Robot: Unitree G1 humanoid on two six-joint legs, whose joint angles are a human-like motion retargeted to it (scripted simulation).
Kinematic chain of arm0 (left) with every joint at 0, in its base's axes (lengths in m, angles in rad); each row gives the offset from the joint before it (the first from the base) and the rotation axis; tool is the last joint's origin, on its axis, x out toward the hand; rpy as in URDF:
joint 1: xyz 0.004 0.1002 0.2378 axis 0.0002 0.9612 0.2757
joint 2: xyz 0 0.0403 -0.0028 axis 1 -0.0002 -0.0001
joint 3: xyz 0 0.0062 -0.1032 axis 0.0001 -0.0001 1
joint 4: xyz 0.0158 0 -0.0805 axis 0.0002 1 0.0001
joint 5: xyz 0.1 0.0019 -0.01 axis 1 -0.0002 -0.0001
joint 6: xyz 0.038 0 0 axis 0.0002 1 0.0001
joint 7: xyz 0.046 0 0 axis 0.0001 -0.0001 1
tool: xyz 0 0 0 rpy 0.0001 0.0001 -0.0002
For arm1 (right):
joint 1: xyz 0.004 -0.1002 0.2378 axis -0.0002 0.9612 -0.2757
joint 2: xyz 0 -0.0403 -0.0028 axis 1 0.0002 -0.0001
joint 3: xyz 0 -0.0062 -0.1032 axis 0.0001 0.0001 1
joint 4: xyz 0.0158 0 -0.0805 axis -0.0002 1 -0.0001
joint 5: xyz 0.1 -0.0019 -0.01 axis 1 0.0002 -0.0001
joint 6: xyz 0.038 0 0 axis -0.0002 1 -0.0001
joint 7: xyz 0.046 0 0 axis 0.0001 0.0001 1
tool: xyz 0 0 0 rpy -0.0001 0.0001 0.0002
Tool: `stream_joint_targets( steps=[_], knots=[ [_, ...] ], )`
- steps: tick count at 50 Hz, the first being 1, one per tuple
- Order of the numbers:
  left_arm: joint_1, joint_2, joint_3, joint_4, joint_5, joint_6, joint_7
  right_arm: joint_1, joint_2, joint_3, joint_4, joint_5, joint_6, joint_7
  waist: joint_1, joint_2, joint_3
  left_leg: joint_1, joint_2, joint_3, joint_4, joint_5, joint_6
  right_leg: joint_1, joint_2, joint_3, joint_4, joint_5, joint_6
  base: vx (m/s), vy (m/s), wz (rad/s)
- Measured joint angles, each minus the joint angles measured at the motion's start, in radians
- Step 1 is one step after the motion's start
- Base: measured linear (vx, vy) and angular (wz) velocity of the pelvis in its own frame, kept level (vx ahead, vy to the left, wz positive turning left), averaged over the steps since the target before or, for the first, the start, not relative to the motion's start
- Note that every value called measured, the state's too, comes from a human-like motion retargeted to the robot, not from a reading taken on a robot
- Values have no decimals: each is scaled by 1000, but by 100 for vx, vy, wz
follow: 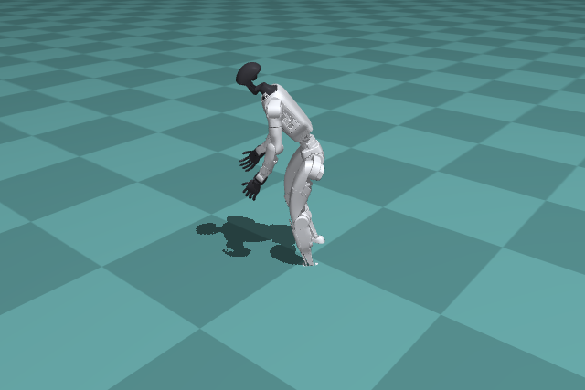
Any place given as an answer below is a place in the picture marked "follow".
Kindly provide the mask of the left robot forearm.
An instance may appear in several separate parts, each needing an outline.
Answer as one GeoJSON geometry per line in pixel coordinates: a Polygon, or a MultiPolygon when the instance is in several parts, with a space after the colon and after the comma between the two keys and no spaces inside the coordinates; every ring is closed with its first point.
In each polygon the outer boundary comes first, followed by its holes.
{"type": "Polygon", "coordinates": [[[277,162],[278,157],[275,155],[275,147],[273,144],[269,143],[266,147],[264,162],[256,179],[262,183],[264,179],[272,173],[272,169],[277,162]]]}

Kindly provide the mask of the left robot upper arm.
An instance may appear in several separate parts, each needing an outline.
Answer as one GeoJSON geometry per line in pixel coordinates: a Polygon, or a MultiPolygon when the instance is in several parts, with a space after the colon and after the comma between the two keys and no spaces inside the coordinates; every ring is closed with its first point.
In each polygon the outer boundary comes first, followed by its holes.
{"type": "MultiPolygon", "coordinates": [[[[266,107],[266,117],[269,125],[271,144],[275,147],[275,155],[283,152],[282,144],[282,116],[283,107],[280,100],[271,100],[266,107]]],[[[267,144],[268,145],[268,144],[267,144]]]]}

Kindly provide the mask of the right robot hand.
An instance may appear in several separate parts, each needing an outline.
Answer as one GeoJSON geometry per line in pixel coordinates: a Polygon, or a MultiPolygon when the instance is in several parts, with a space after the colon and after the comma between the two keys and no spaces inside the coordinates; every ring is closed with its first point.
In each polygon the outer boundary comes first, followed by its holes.
{"type": "Polygon", "coordinates": [[[242,153],[242,154],[246,154],[246,153],[249,153],[249,156],[248,156],[248,157],[246,157],[246,158],[244,158],[244,159],[242,159],[242,160],[239,160],[239,162],[243,162],[243,161],[246,161],[246,160],[248,160],[248,159],[249,159],[247,162],[245,162],[245,163],[243,163],[243,164],[241,164],[241,165],[240,165],[240,166],[243,166],[243,165],[245,165],[245,164],[249,163],[249,164],[248,164],[248,165],[246,165],[245,167],[242,167],[242,169],[246,169],[246,168],[250,167],[249,169],[245,170],[245,172],[248,172],[249,170],[251,170],[251,169],[252,169],[252,168],[253,168],[253,167],[254,167],[254,166],[255,166],[255,165],[256,165],[256,164],[259,162],[260,158],[261,158],[261,157],[262,157],[262,156],[263,156],[263,155],[264,155],[266,152],[265,152],[265,153],[262,153],[260,156],[258,156],[258,154],[257,154],[257,152],[256,152],[256,149],[255,149],[255,150],[253,150],[253,151],[246,151],[246,152],[244,152],[244,153],[242,153]]]}

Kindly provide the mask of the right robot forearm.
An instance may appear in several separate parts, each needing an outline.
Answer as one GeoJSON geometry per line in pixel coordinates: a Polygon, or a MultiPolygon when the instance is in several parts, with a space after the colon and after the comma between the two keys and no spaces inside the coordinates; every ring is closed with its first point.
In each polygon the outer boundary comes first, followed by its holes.
{"type": "Polygon", "coordinates": [[[268,143],[270,143],[270,142],[271,142],[271,137],[270,137],[270,135],[268,134],[268,135],[267,135],[267,138],[266,138],[266,141],[265,141],[265,142],[263,142],[263,144],[262,144],[262,145],[260,145],[260,146],[258,146],[258,147],[256,148],[256,152],[257,152],[258,156],[260,156],[262,153],[265,153],[265,152],[266,152],[266,147],[267,147],[267,144],[268,144],[268,143]]]}

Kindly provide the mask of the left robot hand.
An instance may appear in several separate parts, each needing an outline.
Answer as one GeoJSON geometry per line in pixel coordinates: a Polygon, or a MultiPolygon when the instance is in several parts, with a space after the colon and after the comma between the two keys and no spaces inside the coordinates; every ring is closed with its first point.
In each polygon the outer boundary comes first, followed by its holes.
{"type": "Polygon", "coordinates": [[[253,177],[253,180],[250,180],[249,182],[243,183],[242,185],[246,185],[246,188],[242,191],[242,193],[245,193],[247,190],[248,192],[245,194],[245,196],[249,196],[249,199],[252,198],[252,200],[254,201],[256,199],[257,194],[259,193],[260,189],[261,189],[261,185],[263,185],[265,183],[265,181],[267,180],[268,176],[264,179],[264,181],[261,183],[260,181],[258,181],[256,179],[256,176],[259,172],[256,173],[256,175],[253,177]],[[254,196],[252,197],[252,195],[254,194],[254,196]]]}

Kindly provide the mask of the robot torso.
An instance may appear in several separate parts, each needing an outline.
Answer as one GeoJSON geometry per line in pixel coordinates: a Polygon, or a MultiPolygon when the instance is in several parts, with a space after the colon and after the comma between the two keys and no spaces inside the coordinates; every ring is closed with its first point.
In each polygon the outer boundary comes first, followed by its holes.
{"type": "Polygon", "coordinates": [[[310,134],[313,130],[311,121],[295,102],[291,95],[279,84],[270,96],[265,92],[261,103],[266,113],[266,107],[271,100],[280,100],[283,107],[282,131],[285,132],[294,141],[300,143],[300,153],[303,161],[311,160],[313,155],[321,158],[321,164],[324,164],[324,151],[321,144],[310,134]],[[267,96],[267,97],[266,97],[267,96]]]}

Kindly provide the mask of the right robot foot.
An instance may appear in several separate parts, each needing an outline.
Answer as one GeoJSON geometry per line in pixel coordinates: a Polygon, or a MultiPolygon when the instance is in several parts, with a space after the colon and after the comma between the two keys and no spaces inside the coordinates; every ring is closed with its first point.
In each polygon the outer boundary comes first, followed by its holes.
{"type": "Polygon", "coordinates": [[[323,244],[325,242],[325,240],[324,240],[323,236],[316,235],[316,238],[312,238],[312,242],[318,243],[318,244],[323,244]]]}

